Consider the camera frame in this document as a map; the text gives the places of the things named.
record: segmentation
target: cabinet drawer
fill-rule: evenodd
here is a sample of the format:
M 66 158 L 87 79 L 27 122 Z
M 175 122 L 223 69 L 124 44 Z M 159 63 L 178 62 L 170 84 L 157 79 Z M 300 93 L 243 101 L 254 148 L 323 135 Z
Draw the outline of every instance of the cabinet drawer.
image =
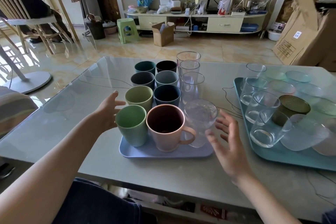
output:
M 152 29 L 152 26 L 158 23 L 167 23 L 165 16 L 139 16 L 139 25 L 141 29 Z
M 240 32 L 244 18 L 209 18 L 207 31 Z

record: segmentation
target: pink mug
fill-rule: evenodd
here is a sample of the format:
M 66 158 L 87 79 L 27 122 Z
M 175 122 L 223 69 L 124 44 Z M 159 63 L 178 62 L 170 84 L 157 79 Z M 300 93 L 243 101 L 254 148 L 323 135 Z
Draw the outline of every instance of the pink mug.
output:
M 183 111 L 174 105 L 158 105 L 152 108 L 146 117 L 146 124 L 156 147 L 163 152 L 177 149 L 179 144 L 191 144 L 195 140 L 196 131 L 185 126 Z M 192 134 L 192 138 L 181 141 L 182 131 Z

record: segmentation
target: chair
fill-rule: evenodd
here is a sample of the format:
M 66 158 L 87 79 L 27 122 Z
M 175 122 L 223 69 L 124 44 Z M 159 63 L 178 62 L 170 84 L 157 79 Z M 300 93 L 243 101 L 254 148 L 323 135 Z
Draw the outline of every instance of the chair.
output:
M 16 27 L 17 34 L 20 37 L 22 47 L 25 53 L 27 53 L 27 48 L 24 43 L 24 39 L 27 38 L 28 36 L 23 37 L 19 25 L 28 25 L 31 28 L 34 28 L 38 33 L 36 35 L 40 36 L 46 48 L 51 54 L 54 54 L 54 52 L 50 47 L 51 45 L 50 38 L 53 38 L 62 33 L 69 42 L 71 43 L 73 42 L 69 38 L 69 36 L 64 32 L 64 30 L 62 30 L 61 27 L 58 25 L 55 16 L 52 15 L 44 18 L 32 19 L 21 0 L 0 0 L 0 9 L 8 18 L 7 19 L 8 24 Z M 46 23 L 54 23 L 58 32 L 55 34 L 45 34 L 45 32 L 41 27 L 41 24 Z
M 117 26 L 119 39 L 122 44 L 132 41 L 140 41 L 137 26 L 132 18 L 118 19 Z

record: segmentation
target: stool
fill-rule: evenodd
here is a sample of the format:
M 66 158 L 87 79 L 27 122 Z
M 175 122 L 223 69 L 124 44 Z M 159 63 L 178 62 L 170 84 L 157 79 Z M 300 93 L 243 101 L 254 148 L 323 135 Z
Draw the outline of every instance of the stool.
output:
M 132 41 L 140 41 L 137 27 L 132 18 L 118 19 L 117 26 L 119 31 L 119 39 L 122 44 Z

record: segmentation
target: light green cup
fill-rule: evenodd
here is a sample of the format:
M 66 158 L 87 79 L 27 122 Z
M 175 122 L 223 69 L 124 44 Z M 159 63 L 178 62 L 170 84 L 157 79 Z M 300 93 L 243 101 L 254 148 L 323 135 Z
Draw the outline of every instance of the light green cup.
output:
M 129 105 L 121 109 L 115 116 L 121 134 L 133 147 L 145 144 L 148 137 L 146 110 L 139 105 Z
M 139 105 L 149 112 L 153 105 L 153 90 L 147 86 L 134 86 L 130 88 L 125 99 L 129 105 Z

